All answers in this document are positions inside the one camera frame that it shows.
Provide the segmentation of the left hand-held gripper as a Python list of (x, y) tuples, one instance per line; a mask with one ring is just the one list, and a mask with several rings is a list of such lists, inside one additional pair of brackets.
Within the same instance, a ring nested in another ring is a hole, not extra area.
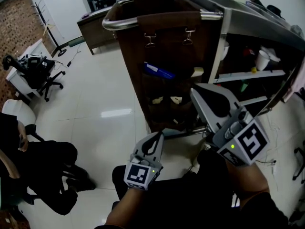
[(164, 144), (163, 132), (154, 132), (141, 139), (126, 164), (124, 182), (129, 188), (148, 190), (163, 169), (160, 163)]

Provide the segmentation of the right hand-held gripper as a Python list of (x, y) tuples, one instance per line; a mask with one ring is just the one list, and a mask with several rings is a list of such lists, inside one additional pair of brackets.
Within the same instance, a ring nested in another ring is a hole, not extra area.
[(191, 100), (207, 123), (217, 153), (236, 167), (250, 166), (270, 144), (259, 121), (252, 117), (228, 89), (208, 83), (191, 88)]

